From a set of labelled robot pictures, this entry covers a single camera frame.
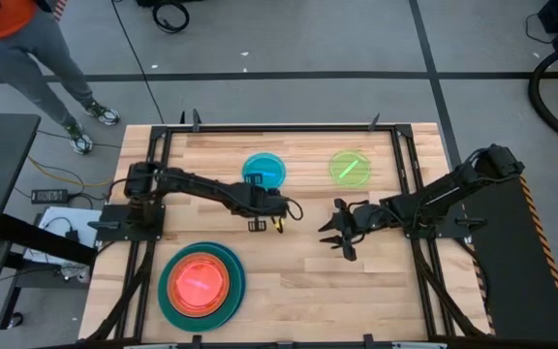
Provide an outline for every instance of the gray floor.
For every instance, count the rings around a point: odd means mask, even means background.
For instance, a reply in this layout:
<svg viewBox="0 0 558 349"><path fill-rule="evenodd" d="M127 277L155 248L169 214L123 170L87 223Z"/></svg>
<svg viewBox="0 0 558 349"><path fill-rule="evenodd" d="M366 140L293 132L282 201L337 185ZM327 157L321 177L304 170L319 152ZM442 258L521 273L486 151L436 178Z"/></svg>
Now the gray floor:
<svg viewBox="0 0 558 349"><path fill-rule="evenodd" d="M524 18L544 0L418 0L439 72L530 72L552 52L524 35ZM148 75L246 72L425 72L409 0L206 0L187 4L191 25L180 35L159 31L148 10L134 0L116 4L142 69ZM61 22L74 58L87 75L139 74L109 0L70 1ZM538 22L532 32L544 35ZM558 64L551 70L558 70ZM511 147L527 166L558 262L558 136L537 118L526 98L526 80L441 82L460 154L490 143ZM92 122L54 83L96 142L118 144L126 124L160 123L143 82L92 82L96 97L118 109L113 128ZM426 79L251 79L152 81L152 94L166 122L196 108L204 122L439 122ZM558 114L558 80L543 83L543 95ZM0 112L36 112L0 84ZM47 117L41 130L62 134ZM113 176L118 150L96 147L75 155L66 140L39 135L31 156L77 172L87 182ZM26 164L16 187L67 187ZM100 195L100 189L89 191ZM6 211L31 221L43 206L13 193ZM6 292L0 283L0 301ZM26 324L0 332L0 348L70 343L77 338L85 293L23 292L17 310Z"/></svg>

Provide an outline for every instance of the sneaker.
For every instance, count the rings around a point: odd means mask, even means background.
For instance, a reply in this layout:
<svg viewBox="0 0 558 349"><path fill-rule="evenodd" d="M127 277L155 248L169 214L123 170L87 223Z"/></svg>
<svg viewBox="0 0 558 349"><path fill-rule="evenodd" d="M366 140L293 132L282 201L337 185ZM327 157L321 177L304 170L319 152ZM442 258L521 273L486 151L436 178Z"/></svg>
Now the sneaker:
<svg viewBox="0 0 558 349"><path fill-rule="evenodd" d="M97 118L98 121L107 126L113 126L120 121L120 114L117 111L107 108L96 101L85 109L85 113L91 117Z"/></svg>
<svg viewBox="0 0 558 349"><path fill-rule="evenodd" d="M70 146L73 148L75 153L83 155L92 150L92 140L89 139L89 136L83 133L83 126L81 126L80 123L73 126L67 126L66 131L70 135Z"/></svg>

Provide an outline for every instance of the orange shirt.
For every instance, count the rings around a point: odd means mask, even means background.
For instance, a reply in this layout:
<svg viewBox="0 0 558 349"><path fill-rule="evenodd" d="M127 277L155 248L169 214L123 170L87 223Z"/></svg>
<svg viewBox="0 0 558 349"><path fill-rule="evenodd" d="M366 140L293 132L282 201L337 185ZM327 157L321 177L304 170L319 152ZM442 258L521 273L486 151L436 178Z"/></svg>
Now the orange shirt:
<svg viewBox="0 0 558 349"><path fill-rule="evenodd" d="M13 35L34 17L34 0L0 0L0 39Z"/></svg>

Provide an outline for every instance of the person's leg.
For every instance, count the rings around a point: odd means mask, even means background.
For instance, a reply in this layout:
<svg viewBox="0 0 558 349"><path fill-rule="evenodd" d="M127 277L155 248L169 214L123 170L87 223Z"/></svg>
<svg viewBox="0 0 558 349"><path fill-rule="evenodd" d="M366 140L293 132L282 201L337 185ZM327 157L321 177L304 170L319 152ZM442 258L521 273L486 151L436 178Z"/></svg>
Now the person's leg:
<svg viewBox="0 0 558 349"><path fill-rule="evenodd" d="M62 125L71 135L75 152L87 153L92 149L92 142L83 135L78 122L48 87L38 64L15 45L14 36L0 40L0 79Z"/></svg>
<svg viewBox="0 0 558 349"><path fill-rule="evenodd" d="M119 121L116 111L100 105L92 96L92 90L85 75L78 68L66 45L59 24L52 16L42 11L19 32L20 39L30 48L30 52L56 76L62 85L85 109L85 112L107 125Z"/></svg>

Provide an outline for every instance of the person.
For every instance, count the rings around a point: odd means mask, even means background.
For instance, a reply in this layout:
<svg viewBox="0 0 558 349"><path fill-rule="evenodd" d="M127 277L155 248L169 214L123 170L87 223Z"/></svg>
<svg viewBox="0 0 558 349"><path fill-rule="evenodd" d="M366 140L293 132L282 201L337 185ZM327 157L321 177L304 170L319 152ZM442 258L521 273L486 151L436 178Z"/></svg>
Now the person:
<svg viewBox="0 0 558 349"><path fill-rule="evenodd" d="M63 126L74 152L87 154L92 150L92 141L48 87L40 67L29 54L61 79L85 113L108 126L118 123L117 111L94 99L46 0L0 0L0 79Z"/></svg>

